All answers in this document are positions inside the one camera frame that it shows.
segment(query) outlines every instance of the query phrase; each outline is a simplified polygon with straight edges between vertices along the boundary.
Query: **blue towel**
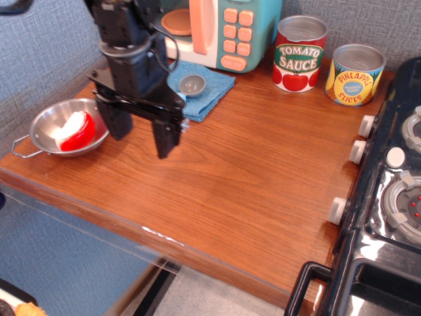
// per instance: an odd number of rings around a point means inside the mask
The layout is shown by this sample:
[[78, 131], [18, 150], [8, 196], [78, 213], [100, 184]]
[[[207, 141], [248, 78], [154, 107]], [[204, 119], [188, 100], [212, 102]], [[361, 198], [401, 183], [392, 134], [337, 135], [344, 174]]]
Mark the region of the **blue towel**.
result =
[[188, 97], [183, 109], [185, 117], [201, 122], [218, 103], [229, 89], [234, 86], [235, 77], [211, 71], [205, 66], [179, 61], [174, 72], [168, 76], [168, 85], [175, 92], [180, 92], [178, 87], [182, 78], [189, 74], [199, 74], [206, 80], [204, 92], [199, 97]]

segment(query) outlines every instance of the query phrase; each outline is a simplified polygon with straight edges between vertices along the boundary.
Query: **toy tomato slice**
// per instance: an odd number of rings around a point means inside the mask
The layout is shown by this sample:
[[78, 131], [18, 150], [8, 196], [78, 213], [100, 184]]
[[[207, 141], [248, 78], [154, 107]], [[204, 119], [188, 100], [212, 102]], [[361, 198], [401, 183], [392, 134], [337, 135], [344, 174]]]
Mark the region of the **toy tomato slice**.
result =
[[309, 79], [306, 76], [300, 76], [299, 74], [286, 74], [282, 79], [284, 87], [293, 92], [301, 91], [308, 82]]
[[85, 111], [74, 112], [59, 130], [55, 143], [61, 151], [72, 151], [89, 145], [95, 137], [95, 122]]

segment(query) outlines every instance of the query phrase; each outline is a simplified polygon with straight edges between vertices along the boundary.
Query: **microwave door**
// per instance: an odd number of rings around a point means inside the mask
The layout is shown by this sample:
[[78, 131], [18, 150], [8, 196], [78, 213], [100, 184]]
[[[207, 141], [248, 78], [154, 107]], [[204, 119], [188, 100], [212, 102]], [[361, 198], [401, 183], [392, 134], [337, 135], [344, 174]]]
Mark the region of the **microwave door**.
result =
[[[218, 0], [190, 0], [191, 41], [177, 37], [179, 59], [216, 68], [218, 55]], [[167, 55], [176, 58], [176, 46], [166, 38]]]

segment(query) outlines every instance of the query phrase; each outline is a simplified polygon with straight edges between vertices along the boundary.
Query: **bowl handle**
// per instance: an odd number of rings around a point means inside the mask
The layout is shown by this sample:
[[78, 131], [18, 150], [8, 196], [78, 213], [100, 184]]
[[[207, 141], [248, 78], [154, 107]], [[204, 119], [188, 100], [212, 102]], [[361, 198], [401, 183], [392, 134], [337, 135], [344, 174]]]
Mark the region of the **bowl handle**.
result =
[[29, 137], [29, 135], [26, 135], [26, 136], [24, 136], [24, 137], [21, 137], [21, 138], [19, 138], [19, 139], [15, 140], [15, 141], [13, 142], [13, 145], [12, 145], [12, 154], [13, 154], [13, 155], [15, 155], [15, 156], [19, 156], [19, 157], [21, 157], [21, 158], [30, 158], [30, 157], [33, 157], [33, 156], [35, 156], [35, 155], [37, 155], [37, 154], [39, 154], [39, 153], [42, 153], [42, 152], [43, 152], [43, 150], [40, 150], [40, 151], [37, 151], [37, 152], [35, 152], [35, 153], [31, 153], [31, 154], [29, 154], [29, 155], [23, 155], [23, 154], [21, 154], [21, 153], [17, 153], [17, 152], [14, 150], [14, 148], [16, 147], [16, 145], [17, 145], [18, 143], [20, 143], [22, 140], [24, 140], [24, 139], [25, 139], [25, 138], [27, 138], [27, 137]]

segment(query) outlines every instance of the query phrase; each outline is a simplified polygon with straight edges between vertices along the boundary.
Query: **toy microwave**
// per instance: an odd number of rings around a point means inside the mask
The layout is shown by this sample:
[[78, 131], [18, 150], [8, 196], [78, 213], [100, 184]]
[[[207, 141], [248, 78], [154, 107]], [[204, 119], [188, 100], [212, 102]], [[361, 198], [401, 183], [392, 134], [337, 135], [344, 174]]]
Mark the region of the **toy microwave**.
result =
[[[276, 37], [282, 0], [161, 0], [161, 25], [179, 59], [232, 72], [253, 70]], [[176, 45], [166, 38], [168, 57]]]

